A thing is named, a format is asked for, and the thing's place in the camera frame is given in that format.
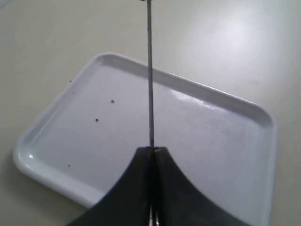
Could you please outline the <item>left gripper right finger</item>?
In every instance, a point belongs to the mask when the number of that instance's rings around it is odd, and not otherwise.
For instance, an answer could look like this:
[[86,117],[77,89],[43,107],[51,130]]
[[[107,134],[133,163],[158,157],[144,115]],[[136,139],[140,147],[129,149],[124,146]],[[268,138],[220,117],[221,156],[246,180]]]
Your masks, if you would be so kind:
[[203,195],[180,170],[169,150],[155,150],[160,226],[243,226],[245,223]]

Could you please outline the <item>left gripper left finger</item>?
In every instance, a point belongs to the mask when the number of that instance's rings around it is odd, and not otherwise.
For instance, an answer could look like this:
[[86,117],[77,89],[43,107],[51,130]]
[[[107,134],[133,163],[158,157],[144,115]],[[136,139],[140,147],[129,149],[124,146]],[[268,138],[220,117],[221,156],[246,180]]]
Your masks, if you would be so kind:
[[148,226],[152,150],[137,148],[130,164],[110,191],[69,226]]

